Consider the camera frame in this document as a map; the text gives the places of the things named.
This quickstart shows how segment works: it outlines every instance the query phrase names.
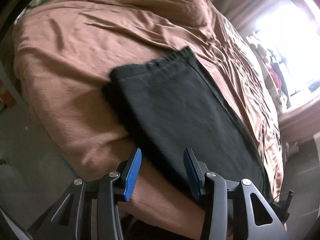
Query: bed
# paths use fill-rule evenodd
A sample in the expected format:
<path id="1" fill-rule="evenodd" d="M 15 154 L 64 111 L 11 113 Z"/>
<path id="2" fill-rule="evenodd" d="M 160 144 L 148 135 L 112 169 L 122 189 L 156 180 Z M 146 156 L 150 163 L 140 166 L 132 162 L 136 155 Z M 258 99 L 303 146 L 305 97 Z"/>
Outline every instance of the bed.
<path id="1" fill-rule="evenodd" d="M 257 58 L 209 0 L 55 0 L 21 18 L 12 36 L 15 75 L 30 111 L 83 179 L 101 178 L 135 147 L 101 93 L 110 71 L 189 46 L 252 135 L 279 195 L 275 106 Z M 122 207 L 148 224 L 200 236 L 203 210 L 146 159 Z"/>

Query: black cloth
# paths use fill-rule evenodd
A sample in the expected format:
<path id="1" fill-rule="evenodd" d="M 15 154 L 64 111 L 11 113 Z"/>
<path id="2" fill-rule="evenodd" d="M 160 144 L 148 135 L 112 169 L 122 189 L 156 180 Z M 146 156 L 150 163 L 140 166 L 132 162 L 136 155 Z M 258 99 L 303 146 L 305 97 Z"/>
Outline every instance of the black cloth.
<path id="1" fill-rule="evenodd" d="M 248 130 L 189 47 L 110 73 L 102 92 L 138 147 L 173 185 L 190 192 L 183 151 L 224 179 L 250 179 L 271 199 L 266 170 Z"/>

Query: silver rivet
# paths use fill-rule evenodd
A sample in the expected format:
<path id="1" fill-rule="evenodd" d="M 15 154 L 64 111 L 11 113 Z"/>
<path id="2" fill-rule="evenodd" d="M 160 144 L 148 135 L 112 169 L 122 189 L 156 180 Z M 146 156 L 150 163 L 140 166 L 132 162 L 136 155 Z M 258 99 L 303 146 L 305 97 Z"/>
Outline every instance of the silver rivet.
<path id="1" fill-rule="evenodd" d="M 207 172 L 207 177 L 208 178 L 214 178 L 215 176 L 217 176 L 217 174 L 215 172 L 213 172 L 213 171 Z"/>
<path id="2" fill-rule="evenodd" d="M 249 180 L 249 179 L 243 179 L 243 180 L 242 180 L 242 184 L 243 184 L 243 185 L 246 185 L 246 186 L 249 186 L 249 185 L 251 184 L 251 180 Z"/>
<path id="3" fill-rule="evenodd" d="M 75 179 L 74 181 L 73 181 L 73 184 L 75 184 L 75 185 L 81 185 L 82 184 L 82 179 Z"/>
<path id="4" fill-rule="evenodd" d="M 116 171 L 112 171 L 112 172 L 109 173 L 109 176 L 112 177 L 112 178 L 115 178 L 115 177 L 117 177 L 118 175 L 119 175 L 119 173 L 116 172 Z"/>

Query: gray floor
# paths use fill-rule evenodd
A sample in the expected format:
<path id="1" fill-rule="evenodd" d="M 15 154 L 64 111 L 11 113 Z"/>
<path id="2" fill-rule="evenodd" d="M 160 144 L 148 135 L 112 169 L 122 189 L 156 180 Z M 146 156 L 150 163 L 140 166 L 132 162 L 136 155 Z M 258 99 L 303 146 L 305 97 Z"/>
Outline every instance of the gray floor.
<path id="1" fill-rule="evenodd" d="M 42 126 L 30 116 L 0 66 L 0 79 L 17 104 L 0 112 L 0 205 L 25 229 L 28 228 L 74 179 L 60 157 L 61 150 Z"/>
<path id="2" fill-rule="evenodd" d="M 292 240 L 304 239 L 315 223 L 320 204 L 320 164 L 314 140 L 299 146 L 284 169 L 281 192 L 294 190 L 287 221 Z"/>

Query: curtain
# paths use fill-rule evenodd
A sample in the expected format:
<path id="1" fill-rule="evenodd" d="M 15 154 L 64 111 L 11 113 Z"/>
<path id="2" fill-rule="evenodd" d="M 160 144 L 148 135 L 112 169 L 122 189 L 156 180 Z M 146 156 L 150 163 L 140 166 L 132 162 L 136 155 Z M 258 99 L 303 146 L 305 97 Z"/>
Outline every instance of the curtain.
<path id="1" fill-rule="evenodd" d="M 242 37 L 259 28 L 259 21 L 290 0 L 214 0 L 213 5 L 236 28 Z"/>

